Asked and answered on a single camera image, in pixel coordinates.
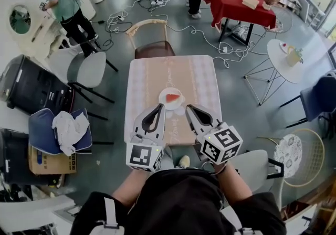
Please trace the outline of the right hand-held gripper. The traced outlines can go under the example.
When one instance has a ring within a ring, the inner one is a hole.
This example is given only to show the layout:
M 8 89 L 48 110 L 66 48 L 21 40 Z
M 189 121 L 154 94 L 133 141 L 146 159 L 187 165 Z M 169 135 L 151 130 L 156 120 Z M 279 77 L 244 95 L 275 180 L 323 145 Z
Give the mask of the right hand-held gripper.
M 202 137 L 201 155 L 216 165 L 237 156 L 243 139 L 232 125 L 223 123 L 213 110 L 188 104 L 186 117 L 196 137 Z

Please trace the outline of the white round plate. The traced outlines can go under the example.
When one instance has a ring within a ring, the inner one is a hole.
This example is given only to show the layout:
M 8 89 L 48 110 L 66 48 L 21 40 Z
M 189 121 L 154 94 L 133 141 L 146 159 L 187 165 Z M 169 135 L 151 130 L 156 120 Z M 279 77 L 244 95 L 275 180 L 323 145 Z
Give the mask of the white round plate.
M 165 100 L 165 96 L 169 93 L 179 94 L 181 97 L 174 102 L 167 103 L 166 100 Z M 165 88 L 159 94 L 159 102 L 164 104 L 164 106 L 167 110 L 176 110 L 177 108 L 179 108 L 183 104 L 184 101 L 185 101 L 185 98 L 183 97 L 182 93 L 180 92 L 180 90 L 178 90 L 176 88 L 172 88 L 172 87 Z

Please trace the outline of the person's left leg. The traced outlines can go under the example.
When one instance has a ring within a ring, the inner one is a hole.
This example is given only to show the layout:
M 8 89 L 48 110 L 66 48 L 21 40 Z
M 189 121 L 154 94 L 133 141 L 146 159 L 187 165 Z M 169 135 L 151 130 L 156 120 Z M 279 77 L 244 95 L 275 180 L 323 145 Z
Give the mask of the person's left leg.
M 173 162 L 172 150 L 169 146 L 167 146 L 164 149 L 164 155 L 161 160 L 161 170 L 169 170 L 174 168 L 175 166 Z

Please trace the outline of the person's right shoe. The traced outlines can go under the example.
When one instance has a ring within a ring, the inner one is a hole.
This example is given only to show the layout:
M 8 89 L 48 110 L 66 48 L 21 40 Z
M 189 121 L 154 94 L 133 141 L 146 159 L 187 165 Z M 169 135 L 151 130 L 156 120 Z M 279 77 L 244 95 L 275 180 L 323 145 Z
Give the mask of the person's right shoe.
M 182 169 L 186 169 L 188 167 L 190 167 L 191 164 L 191 160 L 190 157 L 187 155 L 184 155 L 183 157 L 181 157 L 181 159 L 179 160 L 178 163 L 178 167 L 182 168 Z

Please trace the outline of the grey chair black legs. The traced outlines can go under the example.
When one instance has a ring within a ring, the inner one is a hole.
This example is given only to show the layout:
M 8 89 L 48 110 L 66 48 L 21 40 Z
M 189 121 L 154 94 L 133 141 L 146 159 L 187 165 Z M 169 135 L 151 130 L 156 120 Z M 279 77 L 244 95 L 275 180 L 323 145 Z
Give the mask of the grey chair black legs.
M 102 94 L 99 94 L 94 88 L 102 82 L 106 66 L 110 66 L 115 72 L 119 70 L 108 59 L 103 51 L 95 51 L 86 57 L 80 64 L 74 79 L 68 78 L 68 71 L 72 61 L 82 53 L 79 45 L 69 48 L 58 49 L 47 57 L 46 62 L 51 72 L 73 92 L 78 93 L 89 103 L 93 101 L 87 97 L 83 91 L 114 104 L 114 101 Z

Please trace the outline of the person's black shirt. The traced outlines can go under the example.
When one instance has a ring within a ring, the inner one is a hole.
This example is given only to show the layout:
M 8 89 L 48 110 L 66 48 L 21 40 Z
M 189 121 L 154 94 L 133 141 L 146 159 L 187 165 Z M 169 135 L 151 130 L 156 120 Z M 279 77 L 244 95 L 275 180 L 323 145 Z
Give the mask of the person's black shirt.
M 272 193 L 229 205 L 215 175 L 194 168 L 152 174 L 135 204 L 90 194 L 70 235 L 286 235 Z

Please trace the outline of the brown cardboard box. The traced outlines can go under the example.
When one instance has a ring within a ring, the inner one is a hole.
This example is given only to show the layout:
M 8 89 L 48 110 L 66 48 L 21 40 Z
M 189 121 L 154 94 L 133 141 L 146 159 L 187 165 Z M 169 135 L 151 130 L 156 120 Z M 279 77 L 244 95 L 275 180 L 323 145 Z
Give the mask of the brown cardboard box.
M 28 146 L 29 170 L 35 175 L 63 175 L 77 172 L 77 155 L 50 155 Z

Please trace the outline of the beige paper bag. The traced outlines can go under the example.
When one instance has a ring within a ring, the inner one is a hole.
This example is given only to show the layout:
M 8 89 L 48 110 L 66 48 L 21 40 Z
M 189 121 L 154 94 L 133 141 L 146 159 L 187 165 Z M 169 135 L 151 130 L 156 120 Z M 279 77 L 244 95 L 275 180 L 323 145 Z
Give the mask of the beige paper bag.
M 294 67 L 297 63 L 303 64 L 303 57 L 302 57 L 303 49 L 297 49 L 293 46 L 288 48 L 288 53 L 286 55 L 286 62 L 288 66 Z

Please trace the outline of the small plate with red food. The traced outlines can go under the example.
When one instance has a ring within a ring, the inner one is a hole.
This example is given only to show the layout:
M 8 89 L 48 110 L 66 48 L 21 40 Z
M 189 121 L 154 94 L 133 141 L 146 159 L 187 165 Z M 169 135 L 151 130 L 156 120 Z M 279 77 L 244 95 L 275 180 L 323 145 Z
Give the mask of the small plate with red food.
M 293 47 L 293 46 L 290 46 L 290 45 L 288 45 L 287 43 L 282 42 L 282 41 L 279 43 L 279 47 L 280 47 L 280 49 L 281 49 L 284 53 L 286 53 L 286 54 L 289 54 L 291 51 L 294 50 L 294 47 Z

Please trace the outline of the dark blue chair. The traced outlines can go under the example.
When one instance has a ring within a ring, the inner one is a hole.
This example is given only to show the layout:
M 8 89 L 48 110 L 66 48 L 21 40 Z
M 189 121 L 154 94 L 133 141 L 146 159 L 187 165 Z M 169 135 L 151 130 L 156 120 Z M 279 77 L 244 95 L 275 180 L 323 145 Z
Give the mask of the dark blue chair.
M 305 117 L 298 122 L 287 125 L 286 128 L 294 127 L 322 116 L 324 113 L 336 111 L 336 69 L 328 71 L 311 87 L 300 91 L 300 94 L 280 106 L 300 99 Z

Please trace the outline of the table with red tablecloth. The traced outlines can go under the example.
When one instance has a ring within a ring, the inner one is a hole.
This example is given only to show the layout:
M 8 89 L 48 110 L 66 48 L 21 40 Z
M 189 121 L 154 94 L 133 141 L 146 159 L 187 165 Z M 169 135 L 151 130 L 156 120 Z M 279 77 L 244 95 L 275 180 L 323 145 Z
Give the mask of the table with red tablecloth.
M 276 26 L 276 15 L 270 10 L 265 10 L 262 6 L 264 0 L 259 0 L 255 10 L 242 4 L 242 0 L 203 0 L 210 6 L 213 16 L 211 27 L 220 32 L 219 42 L 225 36 L 232 36 L 240 43 L 248 45 L 255 25 L 273 29 Z M 249 24 L 246 39 L 234 33 L 234 28 L 229 28 L 230 20 Z

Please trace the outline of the black suitcase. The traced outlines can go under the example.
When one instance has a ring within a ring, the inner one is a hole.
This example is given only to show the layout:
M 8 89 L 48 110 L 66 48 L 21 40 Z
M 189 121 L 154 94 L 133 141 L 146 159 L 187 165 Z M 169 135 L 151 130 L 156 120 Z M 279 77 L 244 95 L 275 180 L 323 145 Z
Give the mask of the black suitcase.
M 29 115 L 48 108 L 70 112 L 74 92 L 54 74 L 25 55 L 12 59 L 0 76 L 0 100 Z
M 0 171 L 5 182 L 18 185 L 59 183 L 60 175 L 35 175 L 29 169 L 28 134 L 0 128 Z

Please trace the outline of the beige box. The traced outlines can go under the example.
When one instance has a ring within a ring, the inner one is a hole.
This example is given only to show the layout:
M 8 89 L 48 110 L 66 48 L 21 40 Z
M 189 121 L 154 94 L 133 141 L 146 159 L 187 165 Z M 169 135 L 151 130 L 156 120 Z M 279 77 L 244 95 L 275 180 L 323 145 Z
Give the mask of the beige box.
M 259 4 L 259 0 L 242 0 L 242 4 L 255 10 Z

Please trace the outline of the white counter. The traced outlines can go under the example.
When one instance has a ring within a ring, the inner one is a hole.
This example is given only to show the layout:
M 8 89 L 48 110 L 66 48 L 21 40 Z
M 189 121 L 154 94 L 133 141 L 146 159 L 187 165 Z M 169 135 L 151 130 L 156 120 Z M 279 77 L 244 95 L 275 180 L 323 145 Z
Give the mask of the white counter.
M 0 229 L 5 233 L 52 225 L 52 235 L 70 235 L 80 207 L 65 196 L 25 202 L 0 202 Z

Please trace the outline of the round mirror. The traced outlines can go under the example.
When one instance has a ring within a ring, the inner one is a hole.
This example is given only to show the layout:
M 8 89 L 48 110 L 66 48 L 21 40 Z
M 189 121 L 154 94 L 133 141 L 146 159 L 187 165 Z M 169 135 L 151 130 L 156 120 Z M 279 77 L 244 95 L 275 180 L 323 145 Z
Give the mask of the round mirror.
M 23 5 L 16 5 L 9 16 L 12 30 L 17 34 L 28 33 L 31 26 L 31 16 L 28 9 Z

